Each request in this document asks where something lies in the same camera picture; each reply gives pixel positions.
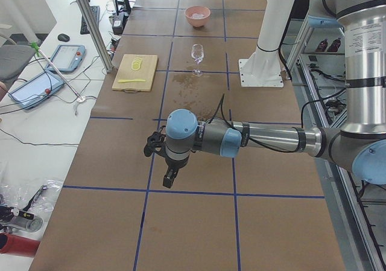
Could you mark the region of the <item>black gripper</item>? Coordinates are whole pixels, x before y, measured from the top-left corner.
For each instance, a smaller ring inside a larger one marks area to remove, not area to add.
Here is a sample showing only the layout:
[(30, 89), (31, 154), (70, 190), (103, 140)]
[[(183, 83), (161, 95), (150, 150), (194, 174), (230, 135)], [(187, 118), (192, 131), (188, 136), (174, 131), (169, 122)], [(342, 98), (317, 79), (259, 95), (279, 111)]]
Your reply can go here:
[(189, 158), (184, 158), (182, 160), (174, 160), (171, 158), (165, 158), (168, 169), (166, 174), (163, 177), (162, 185), (165, 188), (172, 188), (175, 178), (178, 175), (179, 169), (185, 167), (188, 163)]

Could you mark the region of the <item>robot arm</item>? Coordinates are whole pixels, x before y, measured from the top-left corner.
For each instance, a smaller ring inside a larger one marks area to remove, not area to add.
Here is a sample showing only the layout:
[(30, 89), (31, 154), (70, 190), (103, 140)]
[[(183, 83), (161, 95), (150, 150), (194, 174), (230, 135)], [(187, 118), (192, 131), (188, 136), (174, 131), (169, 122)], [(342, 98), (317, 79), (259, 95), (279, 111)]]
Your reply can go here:
[(344, 28), (346, 121), (340, 128), (269, 128), (173, 111), (162, 135), (171, 188), (193, 151), (233, 158), (241, 147), (305, 152), (375, 185), (385, 183), (385, 0), (309, 0), (309, 22)]

